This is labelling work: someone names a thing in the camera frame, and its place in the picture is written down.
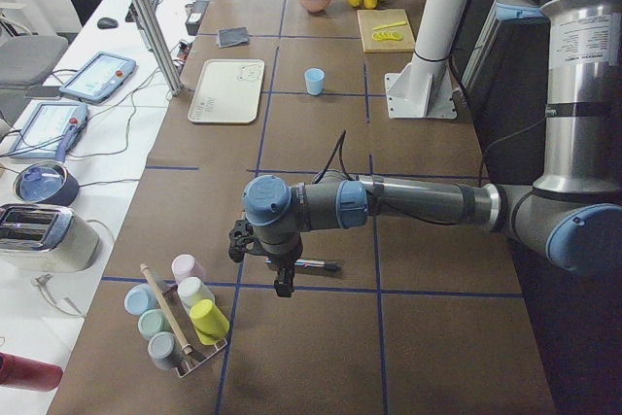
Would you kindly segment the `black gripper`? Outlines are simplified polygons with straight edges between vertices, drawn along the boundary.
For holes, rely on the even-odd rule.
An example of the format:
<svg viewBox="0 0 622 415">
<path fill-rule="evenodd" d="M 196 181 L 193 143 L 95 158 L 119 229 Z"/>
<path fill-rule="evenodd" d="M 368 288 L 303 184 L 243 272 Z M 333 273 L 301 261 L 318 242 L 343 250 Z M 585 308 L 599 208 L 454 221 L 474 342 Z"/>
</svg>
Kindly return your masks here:
<svg viewBox="0 0 622 415">
<path fill-rule="evenodd" d="M 294 264 L 297 261 L 297 246 L 272 256 L 277 266 L 274 289 L 279 297 L 291 297 L 294 293 Z"/>
</svg>

